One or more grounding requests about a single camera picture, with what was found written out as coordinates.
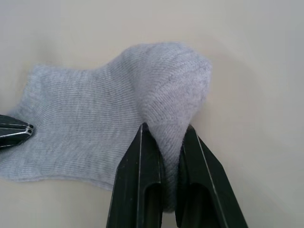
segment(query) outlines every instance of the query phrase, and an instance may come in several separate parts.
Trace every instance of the knit fabric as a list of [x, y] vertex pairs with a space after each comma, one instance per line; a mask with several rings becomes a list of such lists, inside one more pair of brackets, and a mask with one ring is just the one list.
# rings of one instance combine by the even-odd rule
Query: knit fabric
[[146, 122], [164, 159], [164, 207], [172, 211], [182, 140], [206, 97], [210, 73], [206, 58], [171, 42], [130, 47], [93, 70], [36, 66], [7, 114], [34, 125], [35, 133], [0, 153], [0, 176], [80, 180], [110, 190]]

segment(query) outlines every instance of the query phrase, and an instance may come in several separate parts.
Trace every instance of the black clamp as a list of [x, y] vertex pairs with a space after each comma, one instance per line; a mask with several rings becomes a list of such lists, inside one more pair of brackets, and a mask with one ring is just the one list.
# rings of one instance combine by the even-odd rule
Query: black clamp
[[19, 145], [27, 140], [33, 131], [33, 125], [6, 115], [0, 115], [0, 149]]
[[[180, 153], [176, 224], [180, 228], [247, 228], [225, 171], [189, 126]], [[162, 157], [142, 124], [118, 165], [107, 228], [160, 228]]]

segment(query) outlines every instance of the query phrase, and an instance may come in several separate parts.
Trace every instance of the white table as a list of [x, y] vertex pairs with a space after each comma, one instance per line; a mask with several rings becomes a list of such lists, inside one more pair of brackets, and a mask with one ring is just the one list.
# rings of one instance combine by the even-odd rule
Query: white table
[[[193, 120], [250, 228], [304, 227], [303, 1], [3, 0], [0, 113], [34, 63], [93, 68], [141, 42], [184, 41], [213, 63]], [[3, 228], [105, 227], [111, 193], [76, 181], [0, 180]], [[166, 215], [163, 227], [175, 227]]]

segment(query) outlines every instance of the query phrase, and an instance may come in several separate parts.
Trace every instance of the sock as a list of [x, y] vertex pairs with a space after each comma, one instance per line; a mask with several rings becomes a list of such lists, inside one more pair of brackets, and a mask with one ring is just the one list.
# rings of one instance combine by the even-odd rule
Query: sock
[[35, 133], [0, 153], [0, 176], [80, 180], [111, 190], [117, 165], [146, 122], [164, 159], [164, 209], [172, 211], [182, 140], [210, 73], [206, 58], [171, 42], [130, 47], [93, 70], [36, 66], [8, 114]]

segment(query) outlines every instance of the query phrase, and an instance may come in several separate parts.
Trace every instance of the beige background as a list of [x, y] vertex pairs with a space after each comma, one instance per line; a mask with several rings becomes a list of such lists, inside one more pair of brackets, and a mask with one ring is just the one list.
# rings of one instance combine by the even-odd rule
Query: beige background
[[[34, 63], [93, 68], [141, 42], [184, 41], [213, 63], [193, 124], [250, 228], [304, 227], [301, 0], [1, 0], [0, 113]], [[105, 227], [111, 193], [76, 181], [0, 180], [3, 228]], [[175, 227], [166, 215], [163, 227]]]

